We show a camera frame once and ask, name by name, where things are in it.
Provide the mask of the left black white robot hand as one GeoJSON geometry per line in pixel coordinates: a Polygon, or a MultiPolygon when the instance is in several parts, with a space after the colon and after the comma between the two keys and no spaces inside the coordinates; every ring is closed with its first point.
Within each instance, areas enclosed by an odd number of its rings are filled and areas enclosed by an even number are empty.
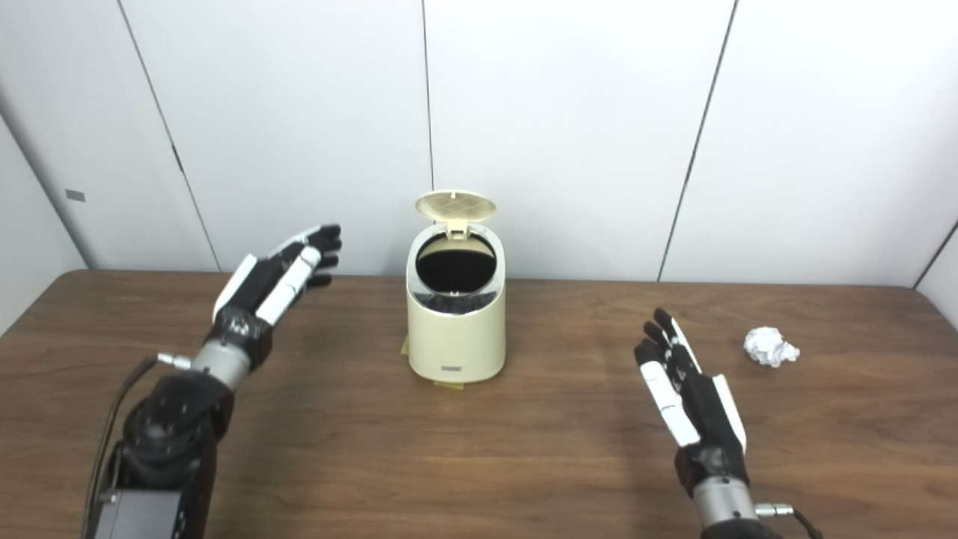
{"type": "Polygon", "coordinates": [[[272,350],[278,321],[305,291],[329,286],[342,248],[338,224],[294,235],[270,255],[247,255],[213,306],[207,341],[237,349],[256,371],[272,350]]]}

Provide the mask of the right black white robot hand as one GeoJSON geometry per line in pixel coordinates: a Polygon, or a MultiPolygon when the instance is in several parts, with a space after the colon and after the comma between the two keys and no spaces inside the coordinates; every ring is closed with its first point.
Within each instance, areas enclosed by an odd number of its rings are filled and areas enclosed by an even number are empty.
{"type": "Polygon", "coordinates": [[[689,496],[709,478],[748,487],[747,436],[726,376],[702,371],[677,320],[662,308],[644,326],[634,358],[677,444],[678,481],[689,496]]]}

